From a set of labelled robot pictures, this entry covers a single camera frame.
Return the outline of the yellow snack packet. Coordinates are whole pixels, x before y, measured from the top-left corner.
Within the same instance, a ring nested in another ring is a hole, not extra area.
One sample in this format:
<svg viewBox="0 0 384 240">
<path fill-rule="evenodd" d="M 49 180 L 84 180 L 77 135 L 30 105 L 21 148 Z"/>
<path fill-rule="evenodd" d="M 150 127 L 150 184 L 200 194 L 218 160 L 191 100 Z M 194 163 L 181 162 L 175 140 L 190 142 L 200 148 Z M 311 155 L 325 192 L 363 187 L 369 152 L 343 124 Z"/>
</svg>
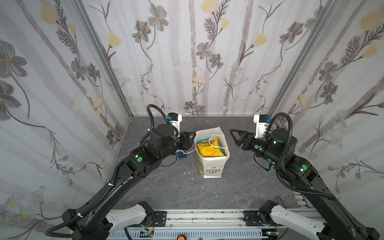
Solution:
<svg viewBox="0 0 384 240">
<path fill-rule="evenodd" d="M 203 158 L 216 158 L 226 156 L 218 146 L 211 146 L 208 142 L 196 144 L 196 147 L 199 154 Z"/>
</svg>

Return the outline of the white green paper bag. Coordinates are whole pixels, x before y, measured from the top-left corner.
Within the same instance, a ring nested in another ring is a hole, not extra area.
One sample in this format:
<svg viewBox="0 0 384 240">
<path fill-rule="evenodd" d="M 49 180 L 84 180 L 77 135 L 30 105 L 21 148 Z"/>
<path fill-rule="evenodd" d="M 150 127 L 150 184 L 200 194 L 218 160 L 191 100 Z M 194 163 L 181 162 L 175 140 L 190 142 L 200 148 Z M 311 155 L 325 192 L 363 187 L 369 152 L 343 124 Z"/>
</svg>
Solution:
<svg viewBox="0 0 384 240">
<path fill-rule="evenodd" d="M 204 179 L 221 178 L 230 150 L 220 127 L 196 132 L 194 143 L 183 154 L 197 154 L 199 173 Z"/>
</svg>

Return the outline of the teal snack packet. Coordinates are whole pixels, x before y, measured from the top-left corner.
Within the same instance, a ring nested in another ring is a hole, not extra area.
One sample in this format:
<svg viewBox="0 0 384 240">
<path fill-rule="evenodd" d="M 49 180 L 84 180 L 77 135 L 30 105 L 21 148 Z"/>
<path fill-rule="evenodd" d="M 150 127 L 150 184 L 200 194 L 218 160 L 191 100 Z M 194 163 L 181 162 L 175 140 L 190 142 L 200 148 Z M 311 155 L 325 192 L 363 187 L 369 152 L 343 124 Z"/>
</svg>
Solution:
<svg viewBox="0 0 384 240">
<path fill-rule="evenodd" d="M 203 140 L 198 140 L 197 141 L 197 144 L 200 144 L 200 143 L 207 143 L 207 142 L 212 142 L 216 139 L 216 137 L 212 136 L 212 138 L 209 138 L 209 139 L 203 139 Z"/>
</svg>

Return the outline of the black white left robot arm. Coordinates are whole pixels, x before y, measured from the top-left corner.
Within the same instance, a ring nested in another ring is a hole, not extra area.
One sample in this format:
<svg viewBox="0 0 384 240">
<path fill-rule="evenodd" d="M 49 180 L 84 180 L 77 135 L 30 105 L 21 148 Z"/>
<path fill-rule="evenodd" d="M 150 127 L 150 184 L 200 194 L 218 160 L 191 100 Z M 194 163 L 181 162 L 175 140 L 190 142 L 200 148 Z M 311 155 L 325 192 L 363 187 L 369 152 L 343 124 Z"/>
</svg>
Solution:
<svg viewBox="0 0 384 240">
<path fill-rule="evenodd" d="M 63 223 L 46 230 L 46 236 L 72 240 L 107 239 L 115 227 L 107 215 L 116 203 L 157 169 L 164 159 L 192 147 L 196 133 L 180 131 L 182 115 L 166 115 L 153 104 L 147 105 L 147 112 L 151 126 L 138 147 L 118 163 L 111 179 L 99 192 L 80 208 L 66 210 L 62 214 Z"/>
</svg>

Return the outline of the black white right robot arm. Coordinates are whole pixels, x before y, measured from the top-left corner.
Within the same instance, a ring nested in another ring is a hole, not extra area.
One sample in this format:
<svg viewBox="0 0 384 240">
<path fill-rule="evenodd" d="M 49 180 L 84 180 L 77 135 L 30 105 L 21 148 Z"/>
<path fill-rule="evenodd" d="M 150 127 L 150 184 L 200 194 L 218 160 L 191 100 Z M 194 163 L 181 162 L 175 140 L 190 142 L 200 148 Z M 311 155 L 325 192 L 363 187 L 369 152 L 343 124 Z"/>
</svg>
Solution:
<svg viewBox="0 0 384 240">
<path fill-rule="evenodd" d="M 252 151 L 254 160 L 269 163 L 278 180 L 289 190 L 302 194 L 324 219 L 313 221 L 289 211 L 274 201 L 259 209 L 262 224 L 283 225 L 312 240 L 378 240 L 379 232 L 360 223 L 332 194 L 315 167 L 305 158 L 295 155 L 297 139 L 293 137 L 293 122 L 286 113 L 276 114 L 258 137 L 247 131 L 230 130 L 238 147 Z"/>
</svg>

